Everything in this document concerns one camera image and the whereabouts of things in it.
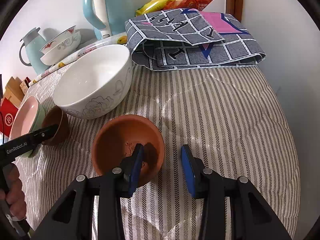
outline green bowl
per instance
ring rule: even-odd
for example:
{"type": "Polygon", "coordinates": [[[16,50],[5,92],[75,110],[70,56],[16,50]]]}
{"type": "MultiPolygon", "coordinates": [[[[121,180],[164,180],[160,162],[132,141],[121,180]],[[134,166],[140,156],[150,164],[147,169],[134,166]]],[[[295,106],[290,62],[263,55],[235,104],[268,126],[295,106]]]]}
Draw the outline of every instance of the green bowl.
{"type": "MultiPolygon", "coordinates": [[[[40,102],[38,101],[38,111],[37,111],[37,114],[36,114],[36,118],[33,121],[32,127],[31,127],[29,132],[33,132],[35,130],[40,129],[41,125],[42,125],[42,122],[44,120],[44,117],[45,117],[44,108],[41,106],[40,102]]],[[[30,151],[20,155],[20,157],[23,157],[23,158],[29,157],[32,154],[32,152],[33,152],[33,150],[30,150],[30,151]]]]}

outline white bowl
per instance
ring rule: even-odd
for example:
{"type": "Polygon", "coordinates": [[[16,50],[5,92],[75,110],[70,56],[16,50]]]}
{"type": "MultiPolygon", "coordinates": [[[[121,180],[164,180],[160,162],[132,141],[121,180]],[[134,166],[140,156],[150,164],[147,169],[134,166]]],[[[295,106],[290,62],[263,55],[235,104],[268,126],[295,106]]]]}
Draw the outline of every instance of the white bowl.
{"type": "Polygon", "coordinates": [[[41,51],[43,54],[46,54],[51,49],[53,49],[55,46],[57,46],[59,43],[64,41],[66,38],[71,36],[75,30],[76,26],[72,26],[69,29],[63,31],[62,33],[55,36],[53,39],[51,39],[46,45],[44,45],[39,51],[41,51]]]}
{"type": "Polygon", "coordinates": [[[70,55],[79,46],[80,40],[80,32],[76,32],[44,54],[40,60],[45,65],[54,65],[66,56],[70,55]]]}
{"type": "Polygon", "coordinates": [[[123,45],[108,45],[89,52],[71,65],[58,81],[53,101],[72,116],[97,118],[124,99],[131,81],[129,50],[123,45]]]}

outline black cable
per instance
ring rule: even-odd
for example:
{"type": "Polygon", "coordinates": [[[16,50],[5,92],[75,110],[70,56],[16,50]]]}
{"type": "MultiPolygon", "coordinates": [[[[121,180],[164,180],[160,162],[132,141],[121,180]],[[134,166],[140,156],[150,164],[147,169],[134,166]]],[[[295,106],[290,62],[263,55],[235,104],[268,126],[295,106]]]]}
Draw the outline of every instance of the black cable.
{"type": "Polygon", "coordinates": [[[1,115],[1,118],[2,118],[2,131],[3,131],[3,133],[2,133],[2,144],[4,144],[4,122],[3,122],[3,116],[2,116],[1,111],[0,111],[0,115],[1,115]]]}

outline light blue kettle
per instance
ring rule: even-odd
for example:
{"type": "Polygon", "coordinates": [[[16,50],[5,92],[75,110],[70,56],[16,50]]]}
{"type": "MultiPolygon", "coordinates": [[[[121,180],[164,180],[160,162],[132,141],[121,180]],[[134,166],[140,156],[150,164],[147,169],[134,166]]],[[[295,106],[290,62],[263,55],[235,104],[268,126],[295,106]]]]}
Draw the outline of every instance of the light blue kettle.
{"type": "Polygon", "coordinates": [[[19,51],[20,61],[26,66],[32,66],[37,75],[42,74],[49,66],[42,63],[40,58],[44,55],[40,49],[47,44],[45,39],[38,33],[40,28],[33,28],[20,41],[24,41],[19,51]],[[21,56],[23,46],[26,47],[26,52],[30,63],[25,63],[21,56]]]}
{"type": "Polygon", "coordinates": [[[134,17],[131,0],[83,0],[83,13],[98,40],[125,32],[124,23],[134,17]]]}

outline bowl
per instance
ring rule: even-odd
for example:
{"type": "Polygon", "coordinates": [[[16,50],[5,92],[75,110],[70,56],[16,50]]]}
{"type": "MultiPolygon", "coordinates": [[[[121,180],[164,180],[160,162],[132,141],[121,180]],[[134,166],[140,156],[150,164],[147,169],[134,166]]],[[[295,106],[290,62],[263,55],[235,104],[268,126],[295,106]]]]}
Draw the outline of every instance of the bowl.
{"type": "Polygon", "coordinates": [[[144,146],[138,186],[153,179],[164,160],[164,142],[158,128],[148,119],[135,115],[121,115],[107,122],[93,141],[91,158],[99,176],[119,166],[131,156],[137,143],[144,146]]]}
{"type": "MultiPolygon", "coordinates": [[[[29,97],[18,111],[12,124],[11,139],[33,132],[41,128],[45,117],[45,111],[39,101],[29,97]]],[[[20,157],[29,157],[33,150],[30,150],[20,157]]]]}
{"type": "Polygon", "coordinates": [[[79,46],[80,40],[80,32],[76,32],[44,54],[40,60],[45,65],[54,65],[70,55],[79,46]]]}
{"type": "Polygon", "coordinates": [[[48,127],[53,124],[58,124],[58,130],[54,136],[46,141],[43,141],[43,145],[57,145],[63,142],[69,135],[69,122],[65,112],[58,106],[54,106],[45,116],[41,128],[48,127]]]}
{"type": "Polygon", "coordinates": [[[103,116],[126,96],[132,81],[130,52],[123,45],[95,49],[61,76],[53,101],[63,111],[82,119],[103,116]]]}
{"type": "Polygon", "coordinates": [[[53,49],[56,45],[58,45],[59,43],[61,43],[62,41],[64,41],[66,38],[68,38],[69,36],[71,36],[75,30],[76,26],[72,26],[71,28],[63,31],[62,33],[58,34],[57,36],[55,36],[53,39],[51,39],[47,44],[45,44],[40,51],[43,54],[46,54],[47,52],[49,52],[51,49],[53,49]]]}

